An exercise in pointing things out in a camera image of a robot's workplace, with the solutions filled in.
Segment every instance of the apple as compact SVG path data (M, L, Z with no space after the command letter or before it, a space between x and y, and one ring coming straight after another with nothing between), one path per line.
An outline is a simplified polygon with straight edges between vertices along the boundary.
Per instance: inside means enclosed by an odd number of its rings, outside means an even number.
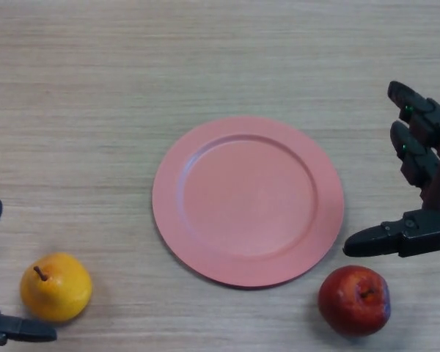
M391 315L385 279L372 269L347 265L332 271L318 294L318 309L338 334L364 337L381 330Z

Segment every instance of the yellow pear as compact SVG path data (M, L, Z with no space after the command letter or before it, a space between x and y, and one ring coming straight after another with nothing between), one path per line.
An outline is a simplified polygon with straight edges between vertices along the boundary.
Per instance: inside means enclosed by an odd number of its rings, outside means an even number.
M64 323L88 305L92 280L86 268L68 253L46 255L23 273L21 300L41 320Z

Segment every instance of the wooden table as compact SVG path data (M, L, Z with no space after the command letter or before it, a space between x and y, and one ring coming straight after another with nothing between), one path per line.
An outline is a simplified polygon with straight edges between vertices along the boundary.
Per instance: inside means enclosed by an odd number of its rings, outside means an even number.
M1 0L0 307L66 251L94 279L52 345L0 351L440 351L440 252L353 259L353 232L420 207L389 127L392 79L440 102L440 0ZM312 271L244 292L180 267L150 193L167 148L200 124L259 114L300 128L345 188L345 224ZM387 279L392 317L360 342L333 333L316 293L350 263Z

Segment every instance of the apple stem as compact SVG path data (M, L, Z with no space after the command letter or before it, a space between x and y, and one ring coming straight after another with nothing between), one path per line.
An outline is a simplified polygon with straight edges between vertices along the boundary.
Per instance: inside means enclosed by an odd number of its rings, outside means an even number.
M43 274L43 272L41 271L41 269L39 269L39 266L35 266L33 267L34 271L37 272L37 275L39 275L39 277L41 278L41 280L43 281L47 281L48 277L46 275Z
M360 293L360 297L362 297L362 298L366 298L366 297L368 297L369 295L371 295L372 293L375 293L374 289L369 288L368 290L366 290L366 291Z

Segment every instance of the pink plate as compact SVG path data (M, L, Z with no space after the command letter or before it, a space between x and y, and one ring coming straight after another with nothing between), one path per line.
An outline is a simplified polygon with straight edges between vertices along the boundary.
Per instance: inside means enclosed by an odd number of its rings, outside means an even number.
M172 146L155 176L153 214L166 245L197 273L265 287L324 257L342 226L344 196L308 136L263 117L228 117Z

